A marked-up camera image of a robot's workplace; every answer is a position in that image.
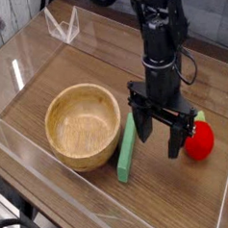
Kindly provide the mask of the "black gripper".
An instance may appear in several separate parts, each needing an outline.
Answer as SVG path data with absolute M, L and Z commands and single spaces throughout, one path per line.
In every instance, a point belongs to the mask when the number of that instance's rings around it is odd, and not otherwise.
M 181 92 L 174 93 L 163 105 L 147 97 L 146 84 L 143 81 L 129 81 L 127 87 L 130 91 L 127 100 L 134 114 L 139 139 L 146 142 L 153 131 L 152 119 L 159 120 L 170 127 L 167 154 L 169 159 L 176 159 L 187 137 L 194 134 L 193 122 L 197 110 L 182 96 Z

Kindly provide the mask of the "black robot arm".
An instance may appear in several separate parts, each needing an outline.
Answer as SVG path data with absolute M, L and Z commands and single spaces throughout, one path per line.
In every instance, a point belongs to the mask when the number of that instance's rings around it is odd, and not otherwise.
M 109 7 L 116 0 L 89 0 Z M 145 79 L 127 84 L 129 105 L 134 114 L 139 139 L 146 141 L 153 131 L 152 121 L 170 127 L 168 157 L 179 156 L 188 137 L 195 133 L 197 110 L 181 94 L 181 84 L 191 84 L 182 75 L 183 46 L 188 20 L 182 0 L 130 0 L 138 18 L 143 41 L 142 64 Z

